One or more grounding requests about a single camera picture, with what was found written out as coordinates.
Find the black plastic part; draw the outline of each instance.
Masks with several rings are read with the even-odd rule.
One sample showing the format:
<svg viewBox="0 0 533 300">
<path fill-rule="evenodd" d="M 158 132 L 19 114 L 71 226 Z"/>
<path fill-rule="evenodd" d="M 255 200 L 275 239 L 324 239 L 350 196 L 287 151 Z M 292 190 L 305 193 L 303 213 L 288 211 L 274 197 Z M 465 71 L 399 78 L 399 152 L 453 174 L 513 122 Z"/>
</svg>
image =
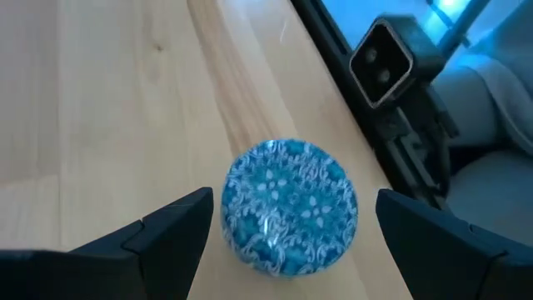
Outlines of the black plastic part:
<svg viewBox="0 0 533 300">
<path fill-rule="evenodd" d="M 389 149 L 387 141 L 381 138 L 378 128 L 374 124 L 374 112 L 366 104 L 353 80 L 350 73 L 352 49 L 342 36 L 335 21 L 331 19 L 320 0 L 291 0 L 291 2 L 311 35 L 366 140 L 374 149 L 389 183 L 396 191 L 415 197 L 415 190 L 418 187 L 413 187 L 416 183 L 407 178 L 411 172 L 402 165 L 402 162 L 396 160 L 395 153 Z"/>
<path fill-rule="evenodd" d="M 376 214 L 414 299 L 531 299 L 533 249 L 391 190 Z"/>
<path fill-rule="evenodd" d="M 149 299 L 187 297 L 209 234 L 212 197 L 204 187 L 145 216 L 144 229 L 123 244 L 139 255 Z"/>
<path fill-rule="evenodd" d="M 435 174 L 432 175 L 427 170 L 420 169 L 419 167 L 423 168 L 420 159 L 418 157 L 415 160 L 412 159 L 413 154 L 416 155 L 414 146 L 403 141 L 404 138 L 401 137 L 406 134 L 406 122 L 401 118 L 398 108 L 386 106 L 385 109 L 375 110 L 369 107 L 363 97 L 350 71 L 352 49 L 322 1 L 291 0 L 291 2 L 366 140 L 373 148 L 389 183 L 402 194 L 429 203 L 435 208 L 447 210 L 442 196 L 435 193 L 435 190 L 439 189 L 439 183 L 436 180 L 440 175 L 434 176 Z M 437 61 L 440 59 L 428 59 L 427 62 L 420 62 L 419 66 L 433 70 L 427 73 L 432 74 L 435 69 L 427 66 Z"/>
<path fill-rule="evenodd" d="M 72 250 L 0 251 L 9 299 L 184 299 L 213 209 L 201 188 L 116 232 Z"/>
</svg>

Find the black metal frame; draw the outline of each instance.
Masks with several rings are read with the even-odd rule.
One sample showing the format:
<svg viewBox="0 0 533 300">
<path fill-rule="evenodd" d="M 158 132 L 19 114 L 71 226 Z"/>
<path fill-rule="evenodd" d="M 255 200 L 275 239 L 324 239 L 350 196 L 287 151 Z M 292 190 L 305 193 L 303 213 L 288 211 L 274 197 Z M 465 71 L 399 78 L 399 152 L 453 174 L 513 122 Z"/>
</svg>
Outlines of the black metal frame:
<svg viewBox="0 0 533 300">
<path fill-rule="evenodd" d="M 383 137 L 382 117 L 376 117 L 361 95 L 350 73 L 351 47 L 321 0 L 291 0 L 326 63 L 346 104 L 357 120 L 366 140 L 374 149 L 381 168 L 393 188 L 399 193 L 422 200 L 431 206 L 447 210 L 444 198 L 435 193 L 438 184 L 429 174 L 414 149 L 405 139 Z M 401 124 L 401 120 L 392 120 Z"/>
</svg>

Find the blue and white pattern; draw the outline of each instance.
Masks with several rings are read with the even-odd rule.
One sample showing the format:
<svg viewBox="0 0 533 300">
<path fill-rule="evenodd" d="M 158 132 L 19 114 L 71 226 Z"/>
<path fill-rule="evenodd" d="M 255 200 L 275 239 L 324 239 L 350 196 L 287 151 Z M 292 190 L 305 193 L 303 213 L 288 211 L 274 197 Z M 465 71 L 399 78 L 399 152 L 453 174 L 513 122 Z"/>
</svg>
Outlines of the blue and white pattern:
<svg viewBox="0 0 533 300">
<path fill-rule="evenodd" d="M 227 173 L 222 231 L 237 256 L 274 276 L 332 265 L 356 234 L 354 188 L 342 167 L 299 140 L 265 141 Z"/>
</svg>

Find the light wood grain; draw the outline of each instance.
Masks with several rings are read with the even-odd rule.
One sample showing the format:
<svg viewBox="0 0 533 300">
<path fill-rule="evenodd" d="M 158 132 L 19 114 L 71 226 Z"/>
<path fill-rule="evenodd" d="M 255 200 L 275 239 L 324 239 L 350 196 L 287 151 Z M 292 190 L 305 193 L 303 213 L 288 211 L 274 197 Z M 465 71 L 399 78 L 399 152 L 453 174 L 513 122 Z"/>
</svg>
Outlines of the light wood grain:
<svg viewBox="0 0 533 300">
<path fill-rule="evenodd" d="M 0 25 L 0 247 L 72 249 L 211 186 L 190 299 L 409 298 L 374 213 L 386 178 L 288 1 L 4 0 Z M 325 272 L 267 277 L 222 240 L 225 173 L 270 138 L 356 186 L 355 242 Z"/>
</svg>

